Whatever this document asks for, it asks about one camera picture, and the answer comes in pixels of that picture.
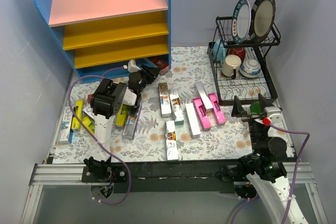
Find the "silver R.O toothpaste box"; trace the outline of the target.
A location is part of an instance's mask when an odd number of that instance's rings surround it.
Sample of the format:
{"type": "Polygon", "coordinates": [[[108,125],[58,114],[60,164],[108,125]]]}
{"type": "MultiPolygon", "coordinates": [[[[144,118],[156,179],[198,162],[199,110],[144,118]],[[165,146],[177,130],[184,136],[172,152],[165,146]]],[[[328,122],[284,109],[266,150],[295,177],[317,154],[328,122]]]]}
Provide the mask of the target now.
{"type": "Polygon", "coordinates": [[[168,118],[171,116],[172,110],[167,83],[166,82],[159,83],[158,89],[159,89],[161,116],[163,118],[168,118]]]}

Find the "silver purple toothpaste box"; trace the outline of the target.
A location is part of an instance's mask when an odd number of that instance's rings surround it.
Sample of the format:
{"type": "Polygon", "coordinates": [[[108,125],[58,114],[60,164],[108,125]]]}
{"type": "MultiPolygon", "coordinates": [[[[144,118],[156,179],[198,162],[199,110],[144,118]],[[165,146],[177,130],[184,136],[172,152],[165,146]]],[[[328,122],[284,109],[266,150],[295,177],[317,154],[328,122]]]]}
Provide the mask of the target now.
{"type": "Polygon", "coordinates": [[[124,130],[122,133],[122,138],[133,140],[135,137],[138,121],[140,118],[142,105],[140,104],[138,108],[132,108],[129,112],[128,118],[126,120],[124,130]]]}

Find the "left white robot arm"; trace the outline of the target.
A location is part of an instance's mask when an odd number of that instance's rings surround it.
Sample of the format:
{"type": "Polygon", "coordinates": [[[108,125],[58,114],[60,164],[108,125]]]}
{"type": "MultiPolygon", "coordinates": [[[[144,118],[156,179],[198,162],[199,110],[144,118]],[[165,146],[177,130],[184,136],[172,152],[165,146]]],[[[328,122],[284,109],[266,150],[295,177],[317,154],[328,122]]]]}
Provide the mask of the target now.
{"type": "Polygon", "coordinates": [[[112,177],[112,170],[108,166],[111,155],[110,137],[113,121],[123,105],[130,107],[131,116],[135,117],[141,108],[141,92],[146,85],[151,84],[159,75],[161,69],[142,65],[136,67],[135,61],[130,60],[127,69],[129,81],[113,82],[111,79],[102,78],[96,91],[90,100],[90,106],[94,114],[94,136],[98,139],[89,159],[84,163],[89,172],[100,182],[106,182],[112,177]]]}

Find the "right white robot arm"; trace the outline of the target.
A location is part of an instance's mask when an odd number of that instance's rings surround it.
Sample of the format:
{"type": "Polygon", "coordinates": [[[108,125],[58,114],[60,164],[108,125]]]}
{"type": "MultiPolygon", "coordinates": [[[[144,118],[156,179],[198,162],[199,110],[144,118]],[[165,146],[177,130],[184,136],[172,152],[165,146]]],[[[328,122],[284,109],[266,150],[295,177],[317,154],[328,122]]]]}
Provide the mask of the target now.
{"type": "Polygon", "coordinates": [[[258,100],[261,113],[253,115],[234,97],[232,116],[247,120],[253,149],[251,154],[239,158],[235,173],[255,188],[272,223],[307,223],[293,193],[299,164],[295,164],[289,179],[283,164],[287,158],[287,143],[280,137],[268,135],[269,129],[282,121],[282,108],[261,94],[258,100]]]}

